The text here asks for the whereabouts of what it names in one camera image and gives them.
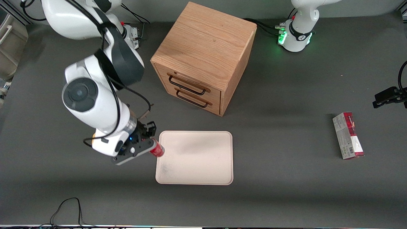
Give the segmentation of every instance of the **drawer handle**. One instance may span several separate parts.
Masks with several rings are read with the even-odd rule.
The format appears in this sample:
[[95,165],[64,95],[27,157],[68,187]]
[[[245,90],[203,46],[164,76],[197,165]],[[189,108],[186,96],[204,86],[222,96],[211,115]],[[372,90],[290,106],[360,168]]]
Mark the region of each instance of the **drawer handle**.
[[7,35],[11,32],[11,30],[13,29],[13,27],[11,25],[7,26],[7,31],[6,33],[3,35],[3,37],[0,39],[0,44],[3,44],[3,41],[6,39]]
[[177,83],[175,83],[174,81],[171,81],[172,78],[173,78],[173,76],[170,75],[170,78],[168,79],[171,84],[174,84],[175,86],[178,86],[178,87],[180,87],[180,88],[182,88],[182,89],[185,89],[185,90],[187,90],[187,91],[189,91],[189,92],[192,92],[192,93],[194,93],[194,94],[196,94],[196,95],[203,95],[203,94],[205,94],[205,92],[206,92],[206,88],[204,88],[204,89],[202,90],[202,92],[199,93],[199,92],[197,92],[197,91],[194,91],[194,90],[192,90],[192,89],[189,89],[189,88],[187,88],[187,87],[184,87],[184,86],[182,86],[181,84],[177,84]]
[[177,97],[180,98],[180,99],[182,99],[182,100],[185,100],[185,101],[187,101],[187,102],[189,102],[189,103],[192,103],[192,104],[194,104],[194,105],[197,105],[197,106],[200,107],[200,108],[206,108],[206,107],[208,106],[208,104],[209,104],[208,102],[206,102],[205,105],[201,105],[201,104],[195,103],[194,101],[191,101],[191,100],[189,100],[189,99],[187,99],[187,98],[185,98],[185,97],[182,97],[181,95],[179,95],[179,90],[177,90]]

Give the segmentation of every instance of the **drawer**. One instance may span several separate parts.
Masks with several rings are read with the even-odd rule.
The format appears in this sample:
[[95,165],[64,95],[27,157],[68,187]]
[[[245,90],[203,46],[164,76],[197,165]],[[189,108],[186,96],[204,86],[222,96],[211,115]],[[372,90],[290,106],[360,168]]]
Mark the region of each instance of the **drawer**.
[[160,64],[155,64],[155,66],[167,91],[177,87],[184,92],[193,94],[194,97],[201,98],[211,103],[220,104],[221,92],[219,90],[188,80],[187,77],[183,76],[181,73]]
[[220,104],[219,100],[217,102],[211,102],[207,101],[203,98],[200,98],[199,96],[192,94],[188,91],[185,91],[183,89],[180,89],[178,87],[171,87],[167,91],[170,95],[175,96],[179,99],[182,99],[190,104],[193,104],[197,107],[200,107],[204,110],[207,110],[211,113],[214,113],[216,115],[219,115],[220,111]]

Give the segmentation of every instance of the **green led light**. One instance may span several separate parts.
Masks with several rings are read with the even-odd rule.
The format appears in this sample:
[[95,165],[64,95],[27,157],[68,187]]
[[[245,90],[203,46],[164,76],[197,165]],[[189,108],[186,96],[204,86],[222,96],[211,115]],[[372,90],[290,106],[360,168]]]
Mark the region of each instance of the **green led light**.
[[280,38],[278,39],[279,44],[284,44],[285,38],[287,37],[287,32],[284,31],[283,34],[280,35]]
[[311,37],[312,37],[312,33],[309,35],[309,38],[308,38],[308,41],[306,42],[306,44],[309,44]]

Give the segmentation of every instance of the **box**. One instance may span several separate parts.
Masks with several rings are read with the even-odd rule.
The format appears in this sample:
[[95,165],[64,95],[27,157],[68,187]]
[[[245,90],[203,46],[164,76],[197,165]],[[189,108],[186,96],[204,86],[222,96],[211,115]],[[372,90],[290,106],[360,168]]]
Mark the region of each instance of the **box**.
[[255,23],[189,2],[151,63],[167,93],[223,116],[256,29]]
[[362,146],[355,133],[355,124],[352,120],[352,112],[344,112],[333,118],[336,136],[341,147],[344,160],[364,156]]

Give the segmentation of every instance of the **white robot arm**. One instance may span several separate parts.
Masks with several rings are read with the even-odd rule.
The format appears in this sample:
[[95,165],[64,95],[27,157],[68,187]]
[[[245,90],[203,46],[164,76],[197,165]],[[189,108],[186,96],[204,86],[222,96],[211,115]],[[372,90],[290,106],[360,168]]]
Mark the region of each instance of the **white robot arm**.
[[62,99],[74,116],[96,129],[87,139],[92,144],[86,139],[84,143],[112,157],[116,165],[146,152],[164,153],[151,138],[155,123],[143,125],[116,95],[123,88],[131,91],[127,86],[140,81],[144,72],[140,55],[124,39],[127,28],[115,15],[105,14],[120,4],[121,0],[42,0],[50,26],[60,35],[77,40],[102,37],[108,44],[66,68]]
[[290,52],[302,51],[309,44],[312,29],[319,19],[317,7],[342,0],[291,0],[298,12],[293,19],[280,23],[281,36],[278,44]]

